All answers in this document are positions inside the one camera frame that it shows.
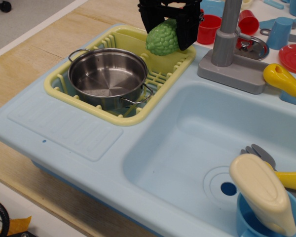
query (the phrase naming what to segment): wooden table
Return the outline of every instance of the wooden table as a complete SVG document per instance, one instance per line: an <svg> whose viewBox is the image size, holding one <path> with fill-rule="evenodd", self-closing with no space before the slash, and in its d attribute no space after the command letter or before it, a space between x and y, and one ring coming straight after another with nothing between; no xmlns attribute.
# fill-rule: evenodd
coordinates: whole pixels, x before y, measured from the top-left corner
<svg viewBox="0 0 296 237"><path fill-rule="evenodd" d="M51 67L116 23L144 29L138 0L89 0L0 57L0 107ZM0 181L87 236L154 236L36 168L0 142Z"/></svg>

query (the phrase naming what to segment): drain hole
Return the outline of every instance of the drain hole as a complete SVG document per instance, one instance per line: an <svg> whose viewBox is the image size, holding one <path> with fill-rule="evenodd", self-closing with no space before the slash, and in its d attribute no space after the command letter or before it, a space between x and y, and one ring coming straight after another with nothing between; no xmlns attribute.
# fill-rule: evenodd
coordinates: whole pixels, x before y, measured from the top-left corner
<svg viewBox="0 0 296 237"><path fill-rule="evenodd" d="M237 193L237 187L231 182L224 182L221 185L221 191L227 196L234 196Z"/></svg>

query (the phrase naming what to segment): toy dish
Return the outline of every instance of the toy dish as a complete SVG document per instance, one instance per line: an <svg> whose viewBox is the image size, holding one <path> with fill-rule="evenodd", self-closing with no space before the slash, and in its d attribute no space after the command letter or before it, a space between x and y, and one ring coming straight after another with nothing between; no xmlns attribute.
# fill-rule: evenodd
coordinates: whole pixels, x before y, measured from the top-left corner
<svg viewBox="0 0 296 237"><path fill-rule="evenodd" d="M203 0L201 2L201 9L206 15L215 15L222 17L225 2L221 0Z"/></svg>
<svg viewBox="0 0 296 237"><path fill-rule="evenodd" d="M296 73L296 44L289 44L281 48L279 58L289 71Z"/></svg>

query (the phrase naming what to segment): blue plate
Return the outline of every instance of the blue plate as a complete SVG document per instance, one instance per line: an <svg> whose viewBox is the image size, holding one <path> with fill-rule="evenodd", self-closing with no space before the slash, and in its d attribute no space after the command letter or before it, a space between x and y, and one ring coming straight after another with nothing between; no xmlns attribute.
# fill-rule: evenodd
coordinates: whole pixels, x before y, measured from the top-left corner
<svg viewBox="0 0 296 237"><path fill-rule="evenodd" d="M204 10L204 14L222 17L224 5L225 2L221 0L203 0L201 9Z"/></svg>

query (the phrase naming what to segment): green toy vegetable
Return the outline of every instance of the green toy vegetable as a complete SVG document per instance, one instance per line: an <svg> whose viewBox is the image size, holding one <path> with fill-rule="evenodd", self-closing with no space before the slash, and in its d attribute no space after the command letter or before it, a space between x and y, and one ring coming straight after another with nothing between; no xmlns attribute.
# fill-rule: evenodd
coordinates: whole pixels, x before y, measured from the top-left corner
<svg viewBox="0 0 296 237"><path fill-rule="evenodd" d="M146 49L159 56L168 55L179 49L177 22L167 19L153 28L146 39Z"/></svg>

